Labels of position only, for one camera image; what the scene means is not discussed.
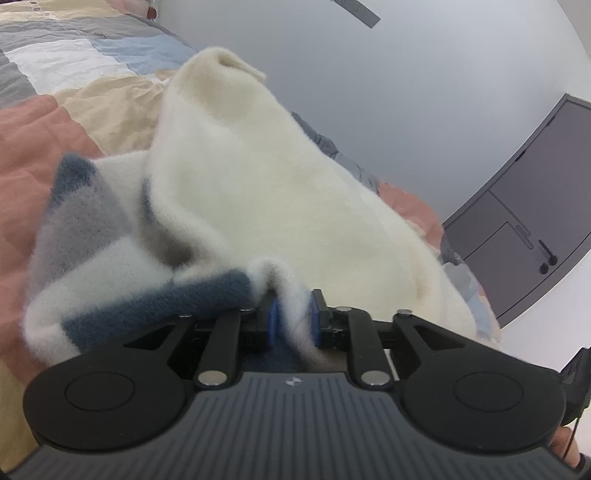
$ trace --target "black cable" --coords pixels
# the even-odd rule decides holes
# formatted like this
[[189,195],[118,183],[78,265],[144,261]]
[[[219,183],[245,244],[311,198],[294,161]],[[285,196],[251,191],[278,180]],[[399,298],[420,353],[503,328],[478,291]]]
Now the black cable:
[[[591,393],[591,383],[587,387],[587,392],[585,393],[585,399],[589,398],[589,393]],[[576,422],[574,422],[573,433],[570,434],[569,443],[566,446],[566,450],[564,451],[564,455],[562,456],[562,460],[564,460],[573,445],[574,442],[574,434],[577,433],[577,428],[579,428],[579,422],[581,421],[581,417],[583,416],[583,412],[585,410],[585,405],[581,405],[581,410],[579,411],[579,416],[577,417]]]
[[564,460],[566,458],[566,455],[568,454],[570,448],[573,446],[573,442],[574,442],[574,434],[577,432],[577,428],[579,427],[579,421],[581,420],[581,416],[579,415],[577,417],[577,421],[574,422],[574,427],[573,427],[573,433],[570,434],[570,439],[569,439],[569,443],[566,446],[566,450],[564,451],[564,455],[562,456],[562,460]]

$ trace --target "fuzzy blanket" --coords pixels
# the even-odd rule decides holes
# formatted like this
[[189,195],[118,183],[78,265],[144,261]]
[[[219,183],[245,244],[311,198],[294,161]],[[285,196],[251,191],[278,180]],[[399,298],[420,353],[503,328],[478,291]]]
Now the fuzzy blanket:
[[215,317],[277,292],[308,362],[310,290],[400,308],[477,339],[466,302],[405,220],[322,154],[232,53],[189,60],[148,151],[60,164],[31,263],[29,348],[55,364],[170,314]]

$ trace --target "round black pad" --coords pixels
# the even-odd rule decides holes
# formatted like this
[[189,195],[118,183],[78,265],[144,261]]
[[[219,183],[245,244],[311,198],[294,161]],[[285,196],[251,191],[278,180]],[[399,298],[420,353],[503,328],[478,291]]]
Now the round black pad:
[[46,370],[27,388],[23,407],[42,442],[107,451],[156,437],[178,417],[185,397],[182,381],[157,352],[118,348]]
[[509,453],[548,445],[566,407],[557,373],[478,350],[422,357],[402,394],[408,415],[426,435],[462,450]]
[[453,392],[464,406],[488,413],[509,410],[523,398],[515,380],[495,372],[466,375],[456,381]]
[[124,375],[97,372],[68,385],[66,398],[81,410],[106,411],[123,406],[134,395],[134,383]]

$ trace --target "light blue quilt patch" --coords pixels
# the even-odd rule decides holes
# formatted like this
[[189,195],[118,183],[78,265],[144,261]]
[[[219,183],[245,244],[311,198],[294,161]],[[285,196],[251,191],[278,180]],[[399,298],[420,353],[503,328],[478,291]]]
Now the light blue quilt patch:
[[169,35],[90,40],[99,52],[125,63],[139,75],[148,75],[157,70],[176,70],[195,55],[192,48]]

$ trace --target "logo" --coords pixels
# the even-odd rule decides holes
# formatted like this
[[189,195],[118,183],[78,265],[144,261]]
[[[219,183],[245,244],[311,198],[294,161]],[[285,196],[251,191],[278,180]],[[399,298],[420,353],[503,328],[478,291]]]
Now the logo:
[[301,379],[297,377],[289,377],[285,383],[290,387],[297,387],[299,384],[301,384]]

